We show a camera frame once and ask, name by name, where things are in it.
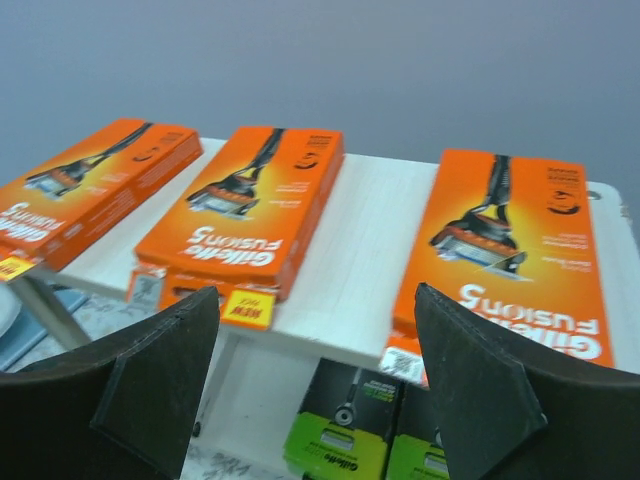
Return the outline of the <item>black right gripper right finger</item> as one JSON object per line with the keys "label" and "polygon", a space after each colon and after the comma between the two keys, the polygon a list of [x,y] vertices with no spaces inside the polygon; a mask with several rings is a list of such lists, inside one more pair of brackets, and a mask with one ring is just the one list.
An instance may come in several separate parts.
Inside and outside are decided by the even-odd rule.
{"label": "black right gripper right finger", "polygon": [[426,283],[414,314],[452,478],[638,478],[637,374],[545,347]]}

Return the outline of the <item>orange Gillette razor box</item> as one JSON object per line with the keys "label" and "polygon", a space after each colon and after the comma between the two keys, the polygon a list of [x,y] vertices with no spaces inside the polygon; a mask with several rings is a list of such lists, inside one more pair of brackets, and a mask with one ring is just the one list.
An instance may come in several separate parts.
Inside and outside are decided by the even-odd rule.
{"label": "orange Gillette razor box", "polygon": [[2,282],[61,270],[202,152],[193,128],[122,118],[2,186]]}
{"label": "orange Gillette razor box", "polygon": [[339,131],[239,128],[136,245],[128,301],[163,310],[214,287],[222,322],[269,329],[344,158]]}
{"label": "orange Gillette razor box", "polygon": [[427,382],[414,317],[422,283],[556,351],[614,365],[580,164],[443,153],[379,364],[419,386]]}

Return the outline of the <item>black green razor box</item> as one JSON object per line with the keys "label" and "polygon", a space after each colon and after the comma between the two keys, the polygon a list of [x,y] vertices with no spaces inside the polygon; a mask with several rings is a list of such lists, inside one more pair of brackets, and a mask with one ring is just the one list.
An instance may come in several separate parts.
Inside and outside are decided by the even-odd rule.
{"label": "black green razor box", "polygon": [[449,479],[431,392],[407,384],[391,446],[386,479]]}
{"label": "black green razor box", "polygon": [[283,447],[301,479],[381,479],[404,391],[383,373],[322,358]]}

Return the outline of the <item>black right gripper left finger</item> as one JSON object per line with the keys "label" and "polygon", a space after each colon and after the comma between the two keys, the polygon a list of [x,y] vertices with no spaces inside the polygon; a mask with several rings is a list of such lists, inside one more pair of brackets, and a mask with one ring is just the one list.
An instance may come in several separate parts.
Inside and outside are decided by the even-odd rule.
{"label": "black right gripper left finger", "polygon": [[219,322],[218,292],[206,287],[2,374],[2,478],[179,478]]}

